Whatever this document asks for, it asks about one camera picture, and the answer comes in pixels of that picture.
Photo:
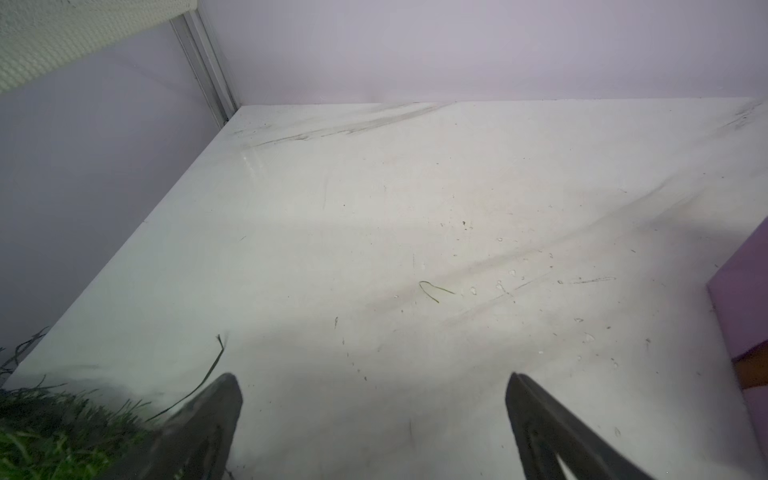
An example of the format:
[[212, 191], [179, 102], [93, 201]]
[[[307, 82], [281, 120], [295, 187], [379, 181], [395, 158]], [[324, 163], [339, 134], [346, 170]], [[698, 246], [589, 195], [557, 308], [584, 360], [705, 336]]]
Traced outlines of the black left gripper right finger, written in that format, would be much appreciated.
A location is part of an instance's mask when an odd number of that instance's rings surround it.
[[528, 479], [648, 479], [584, 422], [525, 374], [512, 373], [505, 404]]

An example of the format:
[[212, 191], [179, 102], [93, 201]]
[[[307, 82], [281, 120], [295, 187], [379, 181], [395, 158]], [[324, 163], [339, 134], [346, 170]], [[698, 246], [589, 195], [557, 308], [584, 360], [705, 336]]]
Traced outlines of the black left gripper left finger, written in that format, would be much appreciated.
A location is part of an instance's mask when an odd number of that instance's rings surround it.
[[223, 479], [243, 404], [235, 375], [205, 387], [100, 479]]

